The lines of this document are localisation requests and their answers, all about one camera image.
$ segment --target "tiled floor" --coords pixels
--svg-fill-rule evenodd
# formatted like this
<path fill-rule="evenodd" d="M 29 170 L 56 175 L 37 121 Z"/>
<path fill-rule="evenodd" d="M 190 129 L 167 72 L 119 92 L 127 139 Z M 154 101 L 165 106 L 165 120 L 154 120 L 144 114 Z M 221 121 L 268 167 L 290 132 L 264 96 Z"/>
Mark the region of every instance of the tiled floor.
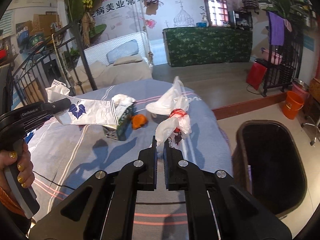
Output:
<path fill-rule="evenodd" d="M 218 63 L 206 65 L 194 65 L 186 67 L 170 67 L 168 64 L 153 67 L 152 77 L 156 80 L 173 82 L 175 76 L 179 76 L 185 87 L 192 89 L 204 102 L 215 109 L 229 106 L 257 98 L 247 91 L 248 84 L 245 82 L 252 66 L 252 62 Z M 248 90 L 261 93 L 254 88 Z M 280 93 L 279 88 L 270 89 L 267 95 Z"/>
<path fill-rule="evenodd" d="M 281 111 L 281 104 L 222 119 L 218 123 L 229 136 L 232 150 L 234 150 L 236 132 L 240 125 L 248 120 L 259 119 L 275 120 L 284 124 L 290 130 L 303 162 L 308 184 L 306 196 L 296 210 L 282 219 L 294 237 L 308 222 L 320 202 L 320 142 L 317 141 L 314 146 L 310 146 L 310 140 L 314 136 L 311 127 L 301 128 L 300 124 L 304 122 L 302 115 L 295 120 L 286 118 Z"/>

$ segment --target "paper box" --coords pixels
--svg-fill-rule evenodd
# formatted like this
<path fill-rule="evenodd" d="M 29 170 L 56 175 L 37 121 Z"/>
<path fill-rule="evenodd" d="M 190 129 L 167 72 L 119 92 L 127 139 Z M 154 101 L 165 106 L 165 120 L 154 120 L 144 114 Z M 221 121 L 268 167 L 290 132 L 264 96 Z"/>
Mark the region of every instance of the paper box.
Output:
<path fill-rule="evenodd" d="M 125 131 L 133 116 L 133 104 L 124 105 L 120 103 L 116 107 L 116 115 L 119 125 L 103 125 L 104 134 L 108 138 L 125 141 Z"/>
<path fill-rule="evenodd" d="M 34 25 L 39 26 L 39 29 L 43 29 L 45 37 L 51 36 L 50 25 L 51 23 L 59 23 L 59 15 L 46 15 L 46 14 L 34 14 Z"/>

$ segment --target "red bag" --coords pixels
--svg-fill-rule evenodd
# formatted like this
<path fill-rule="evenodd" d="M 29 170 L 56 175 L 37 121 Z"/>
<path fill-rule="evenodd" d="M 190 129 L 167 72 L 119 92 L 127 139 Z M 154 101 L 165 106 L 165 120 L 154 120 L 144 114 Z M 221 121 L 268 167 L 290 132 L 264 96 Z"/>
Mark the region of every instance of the red bag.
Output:
<path fill-rule="evenodd" d="M 0 50 L 0 59 L 7 56 L 7 51 L 5 49 Z"/>
<path fill-rule="evenodd" d="M 257 62 L 254 62 L 247 76 L 246 82 L 249 85 L 251 85 L 255 90 L 258 90 L 266 72 L 267 72 L 267 68 L 265 66 Z"/>

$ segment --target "beige blanket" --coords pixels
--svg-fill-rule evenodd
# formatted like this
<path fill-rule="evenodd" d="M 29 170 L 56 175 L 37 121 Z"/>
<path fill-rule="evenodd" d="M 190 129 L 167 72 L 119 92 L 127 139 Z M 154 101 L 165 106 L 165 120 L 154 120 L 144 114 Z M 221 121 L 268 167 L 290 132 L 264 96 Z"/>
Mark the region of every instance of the beige blanket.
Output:
<path fill-rule="evenodd" d="M 89 65 L 94 81 L 98 89 L 118 85 L 125 82 L 138 81 L 152 78 L 151 70 L 148 64 L 142 60 L 141 62 L 132 62 L 114 66 L 113 64 L 106 66 L 96 61 Z M 76 67 L 76 73 L 82 83 L 84 92 L 92 91 L 84 66 Z M 76 94 L 82 94 L 80 86 L 77 85 L 75 72 L 70 71 L 74 81 Z"/>

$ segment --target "finger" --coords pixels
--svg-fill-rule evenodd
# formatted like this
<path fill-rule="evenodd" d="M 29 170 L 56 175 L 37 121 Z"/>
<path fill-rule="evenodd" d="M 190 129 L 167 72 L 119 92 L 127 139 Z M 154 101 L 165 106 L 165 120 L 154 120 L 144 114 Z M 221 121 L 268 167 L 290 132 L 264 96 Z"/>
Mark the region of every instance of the finger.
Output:
<path fill-rule="evenodd" d="M 24 152 L 28 151 L 28 144 L 25 141 L 23 141 L 22 149 Z"/>
<path fill-rule="evenodd" d="M 33 183 L 33 181 L 35 180 L 35 175 L 33 173 L 31 173 L 30 177 L 26 179 L 26 181 L 24 183 L 21 184 L 21 186 L 23 188 L 27 188 L 30 187 Z"/>
<path fill-rule="evenodd" d="M 20 160 L 18 161 L 18 170 L 24 171 L 30 164 L 31 154 L 29 151 L 23 152 Z"/>
<path fill-rule="evenodd" d="M 24 169 L 24 171 L 18 174 L 17 180 L 20 184 L 25 182 L 32 174 L 33 164 L 32 162 L 29 163 L 29 166 Z"/>
<path fill-rule="evenodd" d="M 5 166 L 9 166 L 17 161 L 18 155 L 16 152 L 12 151 L 0 151 L 0 169 L 2 170 Z"/>

